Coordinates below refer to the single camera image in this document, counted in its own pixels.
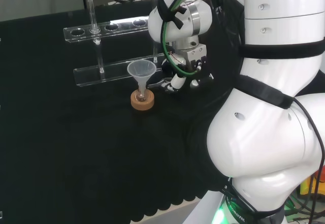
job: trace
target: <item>black table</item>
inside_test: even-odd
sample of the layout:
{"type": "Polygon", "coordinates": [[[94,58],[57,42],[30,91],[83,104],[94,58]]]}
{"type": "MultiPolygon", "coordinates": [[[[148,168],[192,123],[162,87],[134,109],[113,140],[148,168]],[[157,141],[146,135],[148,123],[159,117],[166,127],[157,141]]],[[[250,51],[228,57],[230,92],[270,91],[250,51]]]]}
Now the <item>black table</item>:
{"type": "MultiPolygon", "coordinates": [[[[150,10],[151,1],[100,7],[97,21],[150,10]]],[[[67,43],[62,29],[88,23],[84,10],[0,23],[3,223],[129,223],[223,186],[206,133],[239,59],[221,28],[200,36],[214,84],[156,91],[154,107],[137,112],[129,102],[133,79],[76,86],[73,69],[95,65],[95,51],[91,41],[67,43]]],[[[102,44],[105,62],[152,52],[147,31],[102,44]]],[[[322,88],[317,79],[311,90],[322,88]]]]}

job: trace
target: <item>translucent funnel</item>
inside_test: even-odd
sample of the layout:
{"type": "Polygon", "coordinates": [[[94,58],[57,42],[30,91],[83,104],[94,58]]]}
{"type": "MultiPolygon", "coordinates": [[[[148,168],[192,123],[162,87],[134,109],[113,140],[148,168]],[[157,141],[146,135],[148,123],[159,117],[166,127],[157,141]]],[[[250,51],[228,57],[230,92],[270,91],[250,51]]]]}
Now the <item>translucent funnel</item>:
{"type": "Polygon", "coordinates": [[[156,72],[156,65],[149,60],[135,60],[127,66],[127,72],[138,82],[137,99],[139,101],[146,100],[146,84],[156,72]]]}

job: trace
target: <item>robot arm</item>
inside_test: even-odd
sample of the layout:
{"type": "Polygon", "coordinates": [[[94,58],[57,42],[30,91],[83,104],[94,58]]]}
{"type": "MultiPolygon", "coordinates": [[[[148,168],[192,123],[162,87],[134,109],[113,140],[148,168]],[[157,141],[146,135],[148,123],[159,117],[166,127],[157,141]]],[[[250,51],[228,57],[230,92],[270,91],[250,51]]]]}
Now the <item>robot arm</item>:
{"type": "MultiPolygon", "coordinates": [[[[164,0],[167,7],[175,0],[164,0]]],[[[183,75],[182,71],[186,71],[187,74],[194,74],[194,72],[200,72],[202,66],[206,62],[206,46],[199,43],[198,35],[208,31],[212,23],[211,8],[202,0],[182,0],[181,7],[185,9],[183,14],[177,13],[178,18],[183,26],[179,29],[174,22],[168,22],[166,27],[165,42],[170,42],[171,47],[174,50],[172,55],[169,56],[169,62],[162,64],[162,69],[166,71],[166,67],[173,65],[176,72],[172,73],[173,78],[161,80],[161,82],[151,85],[150,87],[160,86],[165,91],[176,92],[179,90],[185,80],[186,75],[183,75]]],[[[161,42],[161,27],[163,20],[160,17],[158,9],[154,9],[148,19],[148,29],[153,40],[161,42]]],[[[213,76],[206,75],[206,78],[194,79],[191,83],[191,88],[197,88],[203,84],[202,81],[212,81],[213,76]]]]}
{"type": "MultiPolygon", "coordinates": [[[[165,0],[167,6],[173,1],[165,0]]],[[[245,43],[248,45],[305,44],[324,38],[325,0],[244,2],[245,43]]],[[[211,15],[210,8],[198,10],[202,16],[211,15]]],[[[177,14],[177,17],[184,27],[178,29],[172,22],[168,23],[167,42],[193,36],[195,28],[190,12],[177,14]]],[[[200,21],[203,33],[211,22],[205,27],[205,20],[200,21]]],[[[149,16],[148,28],[157,42],[161,24],[154,10],[149,16]]],[[[321,60],[322,55],[300,59],[245,58],[241,75],[295,97],[316,76],[321,60]]],[[[306,95],[298,100],[313,114],[317,127],[323,129],[325,94],[306,95]]],[[[301,181],[318,169],[319,141],[308,123],[295,104],[285,110],[233,89],[210,125],[208,151],[217,169],[233,177],[233,186],[248,203],[257,211],[274,211],[281,208],[301,181]]],[[[325,140],[324,130],[320,135],[325,140]]],[[[223,207],[229,223],[239,223],[231,208],[226,204],[223,207]]],[[[282,216],[272,223],[287,222],[282,216]]]]}

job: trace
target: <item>black strap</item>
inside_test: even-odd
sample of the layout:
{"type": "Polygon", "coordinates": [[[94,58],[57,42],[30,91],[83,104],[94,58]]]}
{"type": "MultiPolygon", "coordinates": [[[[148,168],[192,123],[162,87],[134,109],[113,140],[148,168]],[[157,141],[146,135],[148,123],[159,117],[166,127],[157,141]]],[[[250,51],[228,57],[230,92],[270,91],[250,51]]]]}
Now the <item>black strap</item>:
{"type": "Polygon", "coordinates": [[[295,45],[242,45],[239,56],[255,59],[299,59],[314,57],[325,51],[325,38],[321,41],[295,45]]]}
{"type": "Polygon", "coordinates": [[[225,198],[229,212],[240,224],[255,224],[255,223],[282,223],[284,218],[284,204],[276,210],[251,212],[244,210],[240,205],[236,204],[228,197],[225,198]]]}
{"type": "Polygon", "coordinates": [[[181,20],[179,20],[177,17],[175,17],[177,12],[180,12],[181,14],[184,14],[186,12],[186,8],[184,7],[178,7],[175,11],[171,11],[164,0],[158,0],[158,4],[157,4],[157,9],[159,12],[159,15],[161,17],[161,19],[164,22],[174,22],[176,27],[178,29],[181,29],[183,26],[183,22],[181,20]]]}
{"type": "Polygon", "coordinates": [[[234,88],[282,109],[288,109],[294,101],[281,91],[244,75],[237,77],[234,88]]]}

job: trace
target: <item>glass test tube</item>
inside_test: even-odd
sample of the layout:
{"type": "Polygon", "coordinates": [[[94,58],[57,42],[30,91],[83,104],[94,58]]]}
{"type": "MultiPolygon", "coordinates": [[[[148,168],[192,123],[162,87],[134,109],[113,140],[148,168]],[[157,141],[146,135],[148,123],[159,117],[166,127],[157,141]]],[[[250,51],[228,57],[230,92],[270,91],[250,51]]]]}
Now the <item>glass test tube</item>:
{"type": "MultiPolygon", "coordinates": [[[[157,7],[157,1],[158,0],[152,0],[152,9],[154,10],[157,7]]],[[[158,43],[153,41],[153,62],[158,62],[158,43]]]]}
{"type": "MultiPolygon", "coordinates": [[[[96,14],[95,14],[95,8],[93,5],[93,0],[88,0],[89,4],[89,16],[91,21],[91,30],[90,32],[93,34],[98,34],[100,32],[100,29],[97,26],[96,21],[96,14]]],[[[100,38],[93,38],[93,42],[95,43],[95,50],[96,50],[96,56],[97,56],[97,62],[98,66],[100,68],[100,74],[101,78],[103,79],[102,75],[105,72],[104,71],[104,64],[103,64],[103,57],[102,57],[102,44],[100,38]]]]}

